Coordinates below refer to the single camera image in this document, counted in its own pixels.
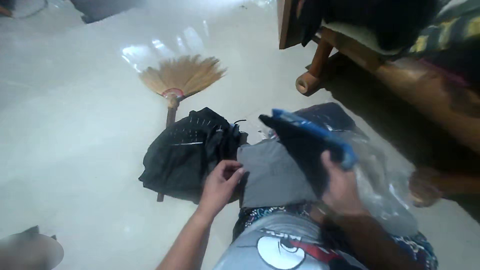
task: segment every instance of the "gray t-shirt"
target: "gray t-shirt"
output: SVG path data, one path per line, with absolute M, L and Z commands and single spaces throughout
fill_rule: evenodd
M 323 246 L 317 224 L 287 213 L 274 213 L 254 222 L 214 267 L 240 269 L 366 270 L 352 256 Z

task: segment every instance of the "hand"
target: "hand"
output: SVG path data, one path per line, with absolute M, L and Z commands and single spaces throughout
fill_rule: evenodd
M 245 174 L 240 162 L 222 160 L 207 176 L 197 212 L 210 222 L 227 205 L 235 186 Z
M 330 151 L 321 155 L 322 164 L 330 176 L 330 184 L 322 200 L 338 215 L 369 215 L 360 201 L 357 180 L 353 171 L 344 171 L 339 164 L 330 160 Z

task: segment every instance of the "patterned shorts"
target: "patterned shorts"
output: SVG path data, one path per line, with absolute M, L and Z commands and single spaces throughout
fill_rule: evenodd
M 293 204 L 281 207 L 260 207 L 260 208 L 242 208 L 240 209 L 239 219 L 233 228 L 233 240 L 235 240 L 248 226 L 262 217 L 272 213 L 286 212 L 309 218 L 310 204 Z M 427 238 L 420 232 L 413 236 L 396 236 L 390 234 L 390 237 L 402 249 L 417 262 L 425 266 L 425 270 L 436 270 L 438 260 L 433 253 L 433 247 L 427 241 Z

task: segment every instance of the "forearm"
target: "forearm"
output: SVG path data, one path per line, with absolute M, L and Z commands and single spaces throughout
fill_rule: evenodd
M 422 270 L 370 216 L 344 216 L 335 219 L 346 233 L 350 246 L 370 270 Z
M 200 269 L 213 218 L 196 211 L 181 230 L 157 270 Z

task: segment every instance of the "broom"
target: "broom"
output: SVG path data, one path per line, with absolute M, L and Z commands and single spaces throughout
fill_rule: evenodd
M 175 122 L 180 101 L 196 94 L 219 80 L 225 69 L 218 69 L 219 60 L 209 57 L 200 61 L 200 55 L 181 56 L 160 62 L 160 69 L 148 67 L 140 73 L 143 83 L 168 101 L 167 127 Z

